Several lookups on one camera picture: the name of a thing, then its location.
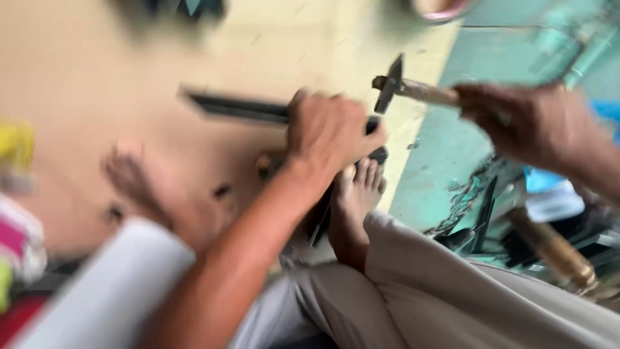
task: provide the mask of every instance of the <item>tiled floor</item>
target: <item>tiled floor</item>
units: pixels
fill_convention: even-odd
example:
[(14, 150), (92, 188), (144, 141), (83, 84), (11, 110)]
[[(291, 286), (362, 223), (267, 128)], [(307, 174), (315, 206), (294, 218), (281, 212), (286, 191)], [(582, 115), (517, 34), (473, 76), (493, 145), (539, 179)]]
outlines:
[[(99, 159), (119, 137), (169, 155), (197, 190), (227, 181), (241, 202), (259, 190), (254, 160), (283, 147), (283, 129), (205, 120), (175, 95), (180, 83), (281, 102), (309, 86), (372, 104), (370, 81), (399, 52), (407, 77), (436, 83), (458, 30), (421, 26), (396, 0), (235, 0), (217, 26), (160, 20), (138, 32), (113, 4), (0, 5), (0, 114), (36, 128), (40, 190), (19, 201), (43, 222), (52, 254), (87, 252), (111, 233), (100, 218), (113, 193)], [(384, 208), (424, 110), (396, 99), (387, 114)]]

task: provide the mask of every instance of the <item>hammer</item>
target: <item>hammer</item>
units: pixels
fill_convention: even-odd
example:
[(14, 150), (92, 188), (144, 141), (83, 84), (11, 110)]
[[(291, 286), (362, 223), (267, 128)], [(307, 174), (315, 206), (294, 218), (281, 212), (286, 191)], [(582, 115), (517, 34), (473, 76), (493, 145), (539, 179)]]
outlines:
[(418, 81), (402, 78), (401, 53), (390, 66), (387, 76), (377, 76), (373, 80), (373, 88), (381, 90), (374, 111), (385, 114), (394, 95), (413, 98), (416, 101), (460, 107), (458, 93), (453, 89), (437, 88)]

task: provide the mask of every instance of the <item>hand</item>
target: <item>hand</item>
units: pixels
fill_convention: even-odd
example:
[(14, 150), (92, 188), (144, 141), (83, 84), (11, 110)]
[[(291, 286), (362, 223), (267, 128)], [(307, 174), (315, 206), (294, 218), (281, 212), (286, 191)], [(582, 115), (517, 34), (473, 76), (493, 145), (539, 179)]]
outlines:
[(368, 156), (388, 139), (383, 124), (366, 135), (368, 116), (360, 102), (299, 90), (291, 103), (288, 154), (330, 169), (333, 175)]
[(498, 151), (529, 165), (568, 175), (608, 142), (578, 92), (492, 84), (455, 89), (464, 103), (462, 117), (485, 130)]

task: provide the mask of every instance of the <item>blue object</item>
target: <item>blue object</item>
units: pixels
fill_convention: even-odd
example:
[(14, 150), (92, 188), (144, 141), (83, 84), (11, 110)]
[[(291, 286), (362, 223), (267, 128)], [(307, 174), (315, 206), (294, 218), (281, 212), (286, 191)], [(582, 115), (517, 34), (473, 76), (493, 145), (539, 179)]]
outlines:
[[(602, 119), (613, 120), (620, 126), (620, 102), (592, 101), (590, 105)], [(612, 140), (620, 145), (620, 127), (616, 128)], [(532, 166), (524, 166), (523, 170), (525, 171), (525, 188), (531, 194), (551, 190), (566, 179), (557, 173)]]

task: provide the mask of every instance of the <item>yellow object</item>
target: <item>yellow object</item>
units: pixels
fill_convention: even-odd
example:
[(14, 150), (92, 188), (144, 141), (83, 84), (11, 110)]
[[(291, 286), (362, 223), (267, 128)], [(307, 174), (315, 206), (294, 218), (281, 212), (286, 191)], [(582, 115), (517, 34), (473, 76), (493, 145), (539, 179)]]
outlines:
[(11, 263), (4, 258), (0, 258), (0, 314), (9, 310), (11, 305), (9, 291), (11, 290), (12, 283), (13, 272), (11, 270)]
[(28, 172), (35, 134), (28, 122), (0, 121), (0, 166)]

